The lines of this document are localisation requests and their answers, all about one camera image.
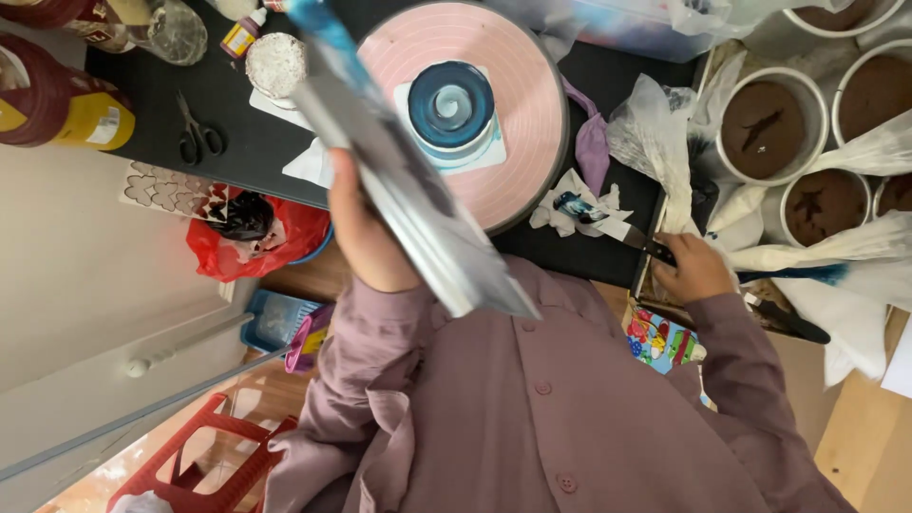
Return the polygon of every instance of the shirt button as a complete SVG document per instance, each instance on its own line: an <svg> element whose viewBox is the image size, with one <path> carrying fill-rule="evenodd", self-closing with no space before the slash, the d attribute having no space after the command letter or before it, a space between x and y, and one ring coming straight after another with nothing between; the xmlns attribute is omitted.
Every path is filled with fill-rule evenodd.
<svg viewBox="0 0 912 513"><path fill-rule="evenodd" d="M557 484L565 493L572 494L576 492L576 480L569 474L558 474Z"/></svg>
<svg viewBox="0 0 912 513"><path fill-rule="evenodd" d="M551 393L551 383L549 382L538 382L535 384L535 391L539 395L547 395Z"/></svg>

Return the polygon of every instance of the person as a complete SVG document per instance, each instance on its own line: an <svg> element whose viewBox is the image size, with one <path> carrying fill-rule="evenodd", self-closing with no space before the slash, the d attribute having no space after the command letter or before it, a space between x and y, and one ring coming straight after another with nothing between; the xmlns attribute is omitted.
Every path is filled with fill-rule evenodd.
<svg viewBox="0 0 912 513"><path fill-rule="evenodd" d="M300 424L270 444L266 513L855 511L798 435L771 343L721 257L664 236L708 355L662 375L633 358L588 281L506 257L542 314L452 319L332 150L329 206L355 275Z"/></svg>

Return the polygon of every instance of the black plastic bag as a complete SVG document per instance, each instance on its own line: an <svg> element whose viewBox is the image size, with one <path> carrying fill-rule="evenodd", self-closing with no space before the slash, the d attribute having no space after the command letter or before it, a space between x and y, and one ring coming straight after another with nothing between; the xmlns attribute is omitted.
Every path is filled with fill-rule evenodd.
<svg viewBox="0 0 912 513"><path fill-rule="evenodd" d="M263 240L273 224L273 207L258 193L244 191L228 200L228 219L224 223L206 221L220 236L248 242Z"/></svg>

